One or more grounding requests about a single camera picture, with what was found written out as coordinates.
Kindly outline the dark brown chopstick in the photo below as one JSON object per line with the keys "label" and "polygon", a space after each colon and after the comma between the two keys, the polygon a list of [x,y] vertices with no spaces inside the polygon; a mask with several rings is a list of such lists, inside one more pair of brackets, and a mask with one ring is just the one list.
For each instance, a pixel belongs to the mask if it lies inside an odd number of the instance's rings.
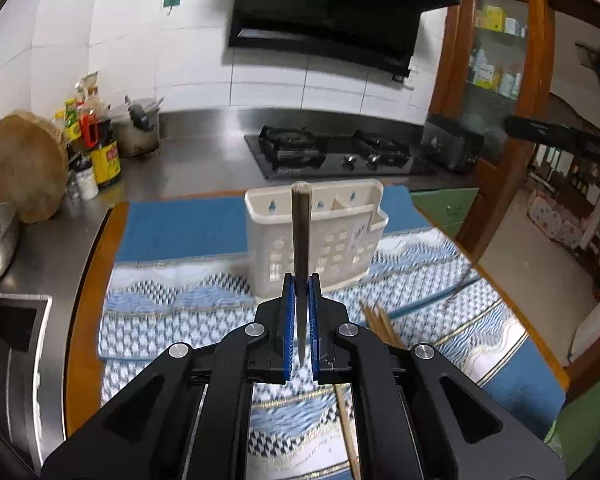
{"label": "dark brown chopstick", "polygon": [[308,317],[311,185],[299,181],[291,187],[292,234],[294,234],[294,279],[299,363],[306,358],[306,318]]}

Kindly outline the steel kitchen sink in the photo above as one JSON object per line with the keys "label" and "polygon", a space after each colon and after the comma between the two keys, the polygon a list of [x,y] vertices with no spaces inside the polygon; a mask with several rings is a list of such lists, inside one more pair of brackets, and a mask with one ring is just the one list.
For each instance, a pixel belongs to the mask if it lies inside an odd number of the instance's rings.
{"label": "steel kitchen sink", "polygon": [[40,470],[38,383],[44,332],[53,298],[0,293],[0,436]]}

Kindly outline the metal pot with utensils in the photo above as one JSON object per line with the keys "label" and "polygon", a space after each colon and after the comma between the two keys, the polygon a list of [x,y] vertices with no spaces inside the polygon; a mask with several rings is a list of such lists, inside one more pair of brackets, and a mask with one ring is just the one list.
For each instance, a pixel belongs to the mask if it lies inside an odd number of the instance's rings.
{"label": "metal pot with utensils", "polygon": [[159,112],[162,101],[163,99],[125,98],[123,104],[108,110],[122,158],[148,155],[159,147]]}

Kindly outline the light wooden chopstick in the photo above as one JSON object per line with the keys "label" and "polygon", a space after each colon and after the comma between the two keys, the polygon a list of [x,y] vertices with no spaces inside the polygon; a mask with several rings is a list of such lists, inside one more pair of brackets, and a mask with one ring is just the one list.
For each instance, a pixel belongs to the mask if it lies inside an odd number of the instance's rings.
{"label": "light wooden chopstick", "polygon": [[342,428],[342,434],[344,439],[344,445],[346,446],[350,471],[354,480],[361,479],[360,464],[358,463],[358,456],[355,452],[355,445],[352,438],[352,431],[350,426],[349,415],[347,411],[346,399],[343,395],[342,385],[334,385],[334,391],[338,406],[340,424]]}

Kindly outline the bundle of wooden chopsticks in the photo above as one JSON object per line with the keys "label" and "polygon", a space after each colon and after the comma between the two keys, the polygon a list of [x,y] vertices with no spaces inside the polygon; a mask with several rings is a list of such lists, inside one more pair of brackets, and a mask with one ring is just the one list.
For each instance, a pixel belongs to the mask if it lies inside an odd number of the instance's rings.
{"label": "bundle of wooden chopsticks", "polygon": [[362,302],[361,310],[364,313],[367,326],[381,339],[382,342],[396,348],[405,349],[405,346],[394,330],[385,309],[379,306],[370,306],[369,304]]}

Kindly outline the blue patterned table mat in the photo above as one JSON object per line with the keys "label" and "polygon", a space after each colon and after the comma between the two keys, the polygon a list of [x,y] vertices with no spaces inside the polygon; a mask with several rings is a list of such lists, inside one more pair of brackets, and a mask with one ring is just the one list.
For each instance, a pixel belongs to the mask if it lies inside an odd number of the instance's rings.
{"label": "blue patterned table mat", "polygon": [[[335,289],[349,318],[384,310],[402,344],[431,344],[503,408],[545,437],[565,391],[528,332],[491,284],[414,207],[402,186],[381,201],[388,226],[370,272]],[[238,197],[131,206],[98,329],[100,397],[110,400],[170,344],[215,344],[250,322],[247,218]],[[350,391],[314,382],[294,363],[283,385],[253,390],[247,455],[251,479],[347,479],[339,417]]]}

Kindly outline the green cabinet drawer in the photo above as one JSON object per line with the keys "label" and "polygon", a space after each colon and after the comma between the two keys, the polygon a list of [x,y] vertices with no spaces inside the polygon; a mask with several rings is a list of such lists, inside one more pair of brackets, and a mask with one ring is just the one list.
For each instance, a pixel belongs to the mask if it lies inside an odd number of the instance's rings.
{"label": "green cabinet drawer", "polygon": [[454,240],[477,196],[478,188],[442,188],[415,192],[411,198],[429,221]]}

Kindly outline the white plastic utensil holder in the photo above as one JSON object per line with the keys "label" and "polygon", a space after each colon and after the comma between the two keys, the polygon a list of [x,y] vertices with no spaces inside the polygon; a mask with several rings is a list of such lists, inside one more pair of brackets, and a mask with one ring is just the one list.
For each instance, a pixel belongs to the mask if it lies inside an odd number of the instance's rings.
{"label": "white plastic utensil holder", "polygon": [[[332,290],[354,283],[370,270],[388,226],[380,208],[384,186],[375,179],[327,181],[311,185],[309,272]],[[282,292],[284,275],[294,272],[291,187],[246,192],[249,285],[254,296]]]}

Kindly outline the small white seasoning shaker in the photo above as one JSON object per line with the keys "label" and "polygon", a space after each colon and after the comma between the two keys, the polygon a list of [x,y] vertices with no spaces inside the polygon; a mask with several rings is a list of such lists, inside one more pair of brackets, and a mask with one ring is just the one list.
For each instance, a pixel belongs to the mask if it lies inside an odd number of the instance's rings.
{"label": "small white seasoning shaker", "polygon": [[98,195],[99,189],[95,179],[93,164],[88,156],[82,156],[76,162],[74,176],[76,177],[76,184],[78,185],[82,200],[92,200]]}

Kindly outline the black appliance on counter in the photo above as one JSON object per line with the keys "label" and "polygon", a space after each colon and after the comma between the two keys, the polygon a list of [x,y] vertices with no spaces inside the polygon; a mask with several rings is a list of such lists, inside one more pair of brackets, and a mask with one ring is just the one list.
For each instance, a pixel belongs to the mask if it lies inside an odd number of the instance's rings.
{"label": "black appliance on counter", "polygon": [[453,119],[429,114],[420,146],[428,162],[452,174],[470,174],[484,147],[484,137]]}

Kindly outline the black gas stove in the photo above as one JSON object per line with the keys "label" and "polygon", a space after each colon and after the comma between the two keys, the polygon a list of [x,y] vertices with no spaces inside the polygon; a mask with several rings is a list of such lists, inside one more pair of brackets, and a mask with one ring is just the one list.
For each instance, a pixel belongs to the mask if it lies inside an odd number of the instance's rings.
{"label": "black gas stove", "polygon": [[416,148],[388,134],[265,126],[245,141],[269,181],[432,176]]}

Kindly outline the round wooden cutting board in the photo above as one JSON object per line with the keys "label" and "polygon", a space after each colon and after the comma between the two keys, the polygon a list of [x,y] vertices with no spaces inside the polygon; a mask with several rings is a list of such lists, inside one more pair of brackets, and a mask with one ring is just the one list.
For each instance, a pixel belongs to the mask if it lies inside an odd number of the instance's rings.
{"label": "round wooden cutting board", "polygon": [[24,110],[0,119],[0,203],[12,203],[25,224],[43,222],[58,211],[67,181],[61,130]]}

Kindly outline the red cap sauce bottle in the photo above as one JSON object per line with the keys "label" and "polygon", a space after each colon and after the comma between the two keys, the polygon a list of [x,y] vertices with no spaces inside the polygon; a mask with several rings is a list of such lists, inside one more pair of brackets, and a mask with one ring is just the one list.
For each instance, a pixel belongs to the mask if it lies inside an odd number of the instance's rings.
{"label": "red cap sauce bottle", "polygon": [[96,110],[86,103],[80,110],[80,129],[84,148],[91,150],[99,142],[98,115]]}

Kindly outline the wooden glass door cabinet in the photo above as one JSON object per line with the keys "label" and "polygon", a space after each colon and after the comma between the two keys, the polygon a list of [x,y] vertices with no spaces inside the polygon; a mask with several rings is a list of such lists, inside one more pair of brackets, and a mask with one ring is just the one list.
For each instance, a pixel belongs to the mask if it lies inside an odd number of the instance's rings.
{"label": "wooden glass door cabinet", "polygon": [[446,11],[431,113],[482,137],[477,196],[456,239],[479,259],[526,173],[532,143],[510,138],[510,115],[541,118],[550,96],[555,14],[548,0],[462,0]]}

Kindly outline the black range hood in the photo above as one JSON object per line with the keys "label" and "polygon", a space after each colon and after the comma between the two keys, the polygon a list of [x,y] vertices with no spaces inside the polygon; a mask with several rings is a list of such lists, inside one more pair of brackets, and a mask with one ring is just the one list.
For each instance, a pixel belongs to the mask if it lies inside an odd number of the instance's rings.
{"label": "black range hood", "polygon": [[419,21],[462,0],[235,0],[228,44],[410,73]]}

